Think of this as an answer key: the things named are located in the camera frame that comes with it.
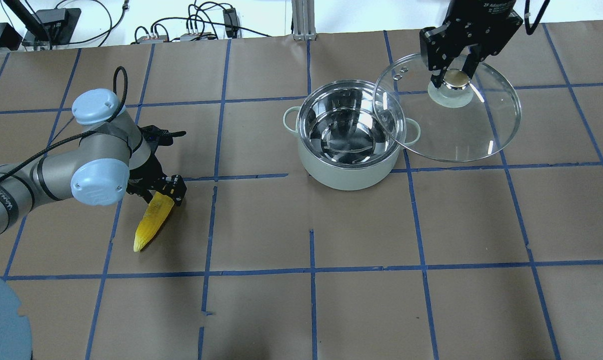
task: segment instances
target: glass lid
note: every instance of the glass lid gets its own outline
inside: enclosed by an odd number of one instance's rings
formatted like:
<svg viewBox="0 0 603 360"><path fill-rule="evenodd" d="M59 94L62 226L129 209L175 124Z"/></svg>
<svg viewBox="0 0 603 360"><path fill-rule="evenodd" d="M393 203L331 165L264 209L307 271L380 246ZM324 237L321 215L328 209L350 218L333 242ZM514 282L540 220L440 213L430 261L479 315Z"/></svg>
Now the glass lid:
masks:
<svg viewBox="0 0 603 360"><path fill-rule="evenodd" d="M469 79L460 70L465 61L460 55L450 64L439 89L420 54L402 57L381 73L374 111L384 119L390 116L389 104L400 104L407 135L393 137L397 143L433 160L471 162L500 152L512 141L522 118L515 89L484 63Z"/></svg>

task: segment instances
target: pot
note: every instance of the pot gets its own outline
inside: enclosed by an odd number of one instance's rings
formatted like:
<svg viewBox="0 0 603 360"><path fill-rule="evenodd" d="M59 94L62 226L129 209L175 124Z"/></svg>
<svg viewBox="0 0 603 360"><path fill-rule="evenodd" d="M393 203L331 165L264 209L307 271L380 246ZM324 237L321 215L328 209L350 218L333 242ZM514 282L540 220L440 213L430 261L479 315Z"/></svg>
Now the pot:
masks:
<svg viewBox="0 0 603 360"><path fill-rule="evenodd" d="M392 97L375 98L375 84L364 80L337 80L311 93L283 114L283 125L297 137L299 158L318 182L341 191L371 187L385 178L404 148L407 125L420 139L416 121L405 118ZM383 118L375 115L375 102L385 102ZM286 119L297 112L295 128Z"/></svg>

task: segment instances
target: metal bracket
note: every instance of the metal bracket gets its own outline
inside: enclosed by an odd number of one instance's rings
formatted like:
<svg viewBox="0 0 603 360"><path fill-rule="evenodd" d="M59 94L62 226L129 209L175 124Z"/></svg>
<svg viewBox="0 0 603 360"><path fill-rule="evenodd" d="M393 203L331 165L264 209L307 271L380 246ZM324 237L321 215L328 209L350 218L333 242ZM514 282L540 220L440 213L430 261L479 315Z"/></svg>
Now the metal bracket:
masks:
<svg viewBox="0 0 603 360"><path fill-rule="evenodd" d="M292 38L315 40L315 0L292 0Z"/></svg>

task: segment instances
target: black base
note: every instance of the black base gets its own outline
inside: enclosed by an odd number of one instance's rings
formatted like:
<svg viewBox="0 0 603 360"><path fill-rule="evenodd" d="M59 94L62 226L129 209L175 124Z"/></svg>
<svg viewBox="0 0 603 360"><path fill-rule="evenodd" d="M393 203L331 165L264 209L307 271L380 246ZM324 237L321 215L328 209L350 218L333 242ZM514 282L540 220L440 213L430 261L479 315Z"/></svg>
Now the black base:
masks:
<svg viewBox="0 0 603 360"><path fill-rule="evenodd" d="M75 27L77 27L77 22L80 20L80 15L82 14L82 9L72 8L66 9L68 10L68 23L64 25L59 31L59 35L56 38L52 39L52 45L68 45L71 42L71 38L73 37L73 33L75 32ZM37 15L40 12L46 12L47 10L37 10ZM27 31L25 35L23 35L23 46L34 46L35 45L35 35L33 35L30 31ZM37 41L48 41L48 39L37 39Z"/></svg>

